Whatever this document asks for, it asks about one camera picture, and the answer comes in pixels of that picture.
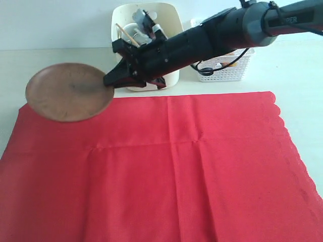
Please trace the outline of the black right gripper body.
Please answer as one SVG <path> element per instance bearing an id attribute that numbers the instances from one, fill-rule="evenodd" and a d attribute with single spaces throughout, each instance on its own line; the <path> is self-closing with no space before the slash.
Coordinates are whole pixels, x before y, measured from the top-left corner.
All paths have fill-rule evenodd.
<path id="1" fill-rule="evenodd" d="M 164 76 L 190 65 L 192 45 L 186 37 L 177 35 L 168 40 L 154 40 L 135 47 L 123 39 L 113 42 L 113 52 L 121 55 L 133 70 L 136 80 L 166 88 Z"/>

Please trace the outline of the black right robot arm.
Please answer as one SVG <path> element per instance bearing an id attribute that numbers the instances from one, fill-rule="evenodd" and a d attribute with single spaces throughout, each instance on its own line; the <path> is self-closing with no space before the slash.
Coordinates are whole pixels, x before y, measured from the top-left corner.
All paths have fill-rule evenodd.
<path id="1" fill-rule="evenodd" d="M 164 76 L 186 66 L 231 53 L 270 45 L 277 36 L 301 32 L 322 35 L 322 1 L 300 1 L 284 7 L 275 2 L 242 1 L 174 37 L 167 38 L 144 10 L 133 16 L 153 37 L 135 47 L 122 39 L 112 43 L 121 61 L 103 78 L 107 87 L 166 86 Z"/>

